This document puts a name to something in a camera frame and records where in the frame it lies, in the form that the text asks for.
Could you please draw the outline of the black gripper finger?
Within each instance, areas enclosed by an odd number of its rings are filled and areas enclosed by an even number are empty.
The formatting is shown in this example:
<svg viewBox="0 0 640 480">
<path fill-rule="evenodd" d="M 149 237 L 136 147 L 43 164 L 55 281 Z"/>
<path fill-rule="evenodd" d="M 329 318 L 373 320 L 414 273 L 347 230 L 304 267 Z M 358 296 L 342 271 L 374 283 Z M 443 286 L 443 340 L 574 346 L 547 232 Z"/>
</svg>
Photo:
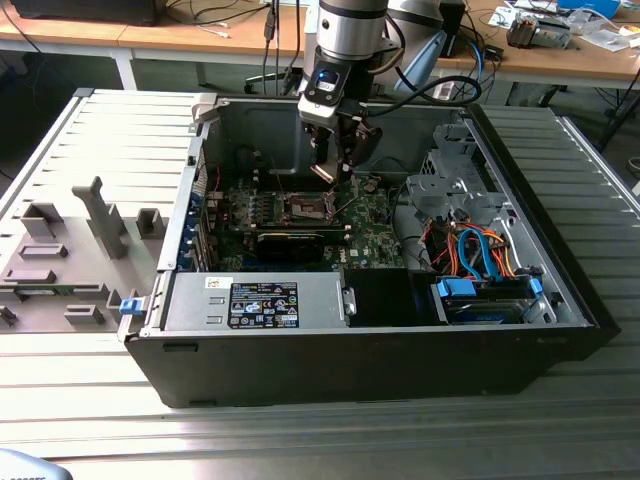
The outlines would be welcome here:
<svg viewBox="0 0 640 480">
<path fill-rule="evenodd" d="M 383 131 L 366 122 L 340 120 L 338 125 L 338 183 L 350 179 L 353 170 L 370 160 Z"/>
<path fill-rule="evenodd" d="M 310 137 L 310 144 L 313 150 L 312 166 L 320 166 L 327 161 L 329 150 L 329 138 L 331 131 L 314 124 L 304 124 L 304 131 Z"/>
</svg>

